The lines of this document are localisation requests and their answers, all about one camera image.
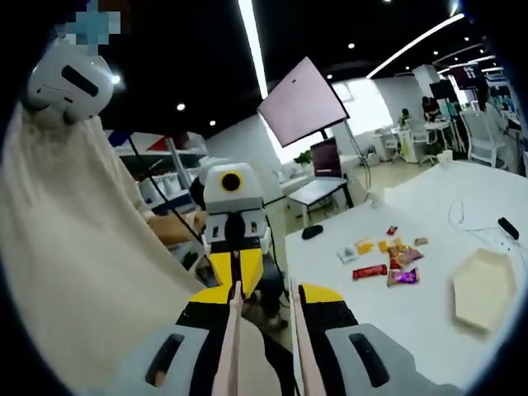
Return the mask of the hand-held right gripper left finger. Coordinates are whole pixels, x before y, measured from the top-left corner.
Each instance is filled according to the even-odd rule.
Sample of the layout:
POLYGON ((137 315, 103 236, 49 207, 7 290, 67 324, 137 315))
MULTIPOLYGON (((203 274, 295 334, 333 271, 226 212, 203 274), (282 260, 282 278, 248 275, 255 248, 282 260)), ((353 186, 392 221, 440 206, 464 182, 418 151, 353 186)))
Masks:
POLYGON ((232 393, 232 287, 227 296, 205 290, 191 297, 175 324, 123 360, 120 395, 232 393))

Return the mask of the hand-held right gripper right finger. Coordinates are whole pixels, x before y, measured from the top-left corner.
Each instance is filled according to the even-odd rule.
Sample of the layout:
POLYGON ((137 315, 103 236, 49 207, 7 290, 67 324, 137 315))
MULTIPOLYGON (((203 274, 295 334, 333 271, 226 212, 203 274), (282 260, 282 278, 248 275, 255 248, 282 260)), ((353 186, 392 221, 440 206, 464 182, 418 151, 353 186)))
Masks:
POLYGON ((337 292, 297 286, 297 345, 306 395, 453 395, 417 371, 413 355, 359 324, 337 292))

